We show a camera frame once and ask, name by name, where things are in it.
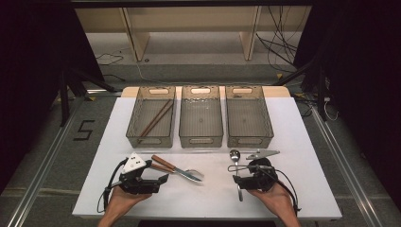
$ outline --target hand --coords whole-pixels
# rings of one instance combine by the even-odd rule
[[[138,194],[132,195],[126,193],[121,187],[116,186],[113,189],[112,197],[110,198],[109,205],[107,206],[106,213],[98,223],[98,227],[110,227],[122,216],[127,214],[130,209],[138,202],[143,201],[152,194]]]
[[[274,183],[273,187],[267,192],[259,190],[248,190],[248,192],[260,199],[287,227],[301,226],[292,207],[291,197],[280,184]]]

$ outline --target white tabletop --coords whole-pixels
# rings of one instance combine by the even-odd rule
[[[179,138],[180,98],[175,105],[175,131],[173,148],[132,148],[126,137],[127,127],[135,103],[134,97],[120,97],[114,104],[109,123],[104,131],[96,157],[80,192],[73,215],[83,218],[99,217],[96,210],[98,199],[107,186],[113,170],[119,162],[138,153],[148,160],[157,153],[160,157],[181,169],[193,168],[204,174],[202,183],[188,181],[174,173],[167,183],[161,185],[159,193],[135,205],[127,216],[141,219],[270,219],[271,212],[246,190],[244,200],[239,201],[232,165],[227,148],[226,129],[221,148],[182,148]],[[298,217],[302,219],[338,219],[340,209],[334,199],[322,167],[312,147],[295,101],[291,97],[267,97],[266,103],[274,137],[269,149],[280,150],[280,154],[269,157],[272,165],[283,171],[292,181],[298,194]],[[223,125],[225,122],[225,101],[221,102]],[[246,156],[255,149],[238,148],[242,156],[240,165],[250,161]],[[156,180],[164,172],[147,168],[143,179]],[[240,171],[242,177],[249,171]],[[288,181],[278,173],[279,179],[290,188]]]

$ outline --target metal spoon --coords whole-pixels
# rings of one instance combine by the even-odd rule
[[[241,154],[239,153],[239,151],[238,150],[236,150],[236,149],[232,149],[231,151],[230,151],[230,158],[231,158],[231,160],[233,160],[233,162],[235,163],[235,169],[236,169],[236,176],[239,176],[239,174],[238,174],[238,161],[239,161],[239,158],[241,157]],[[239,188],[239,185],[237,186],[238,187],[238,196],[239,196],[239,200],[240,201],[242,201],[243,199],[242,199],[242,191],[241,191],[241,189]]]

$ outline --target gray storage bin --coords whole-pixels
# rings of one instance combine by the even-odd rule
[[[226,86],[227,146],[267,148],[273,134],[261,86]]]
[[[171,148],[175,87],[140,87],[127,129],[134,148]]]
[[[184,86],[180,140],[183,148],[219,148],[223,137],[218,86]]]

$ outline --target wooden stick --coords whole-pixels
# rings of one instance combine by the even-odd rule
[[[145,127],[140,136],[141,137],[146,136],[154,128],[154,126],[163,118],[163,116],[168,112],[168,110],[173,106],[173,104],[174,102],[172,101],[172,99],[169,99],[168,102],[160,110],[160,112],[158,112],[150,121],[150,123]]]

